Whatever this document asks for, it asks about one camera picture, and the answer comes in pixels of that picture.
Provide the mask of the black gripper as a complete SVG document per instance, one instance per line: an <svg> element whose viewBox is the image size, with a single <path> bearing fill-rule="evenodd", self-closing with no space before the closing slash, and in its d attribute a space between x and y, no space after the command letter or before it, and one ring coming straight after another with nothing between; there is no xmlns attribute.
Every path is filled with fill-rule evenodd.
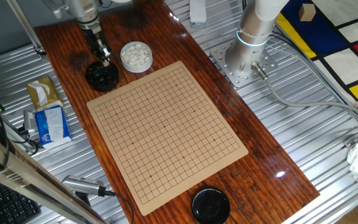
<svg viewBox="0 0 358 224"><path fill-rule="evenodd" d="M99 24L84 26L83 33L92 53L102 61L104 67L110 63L110 47Z"/></svg>

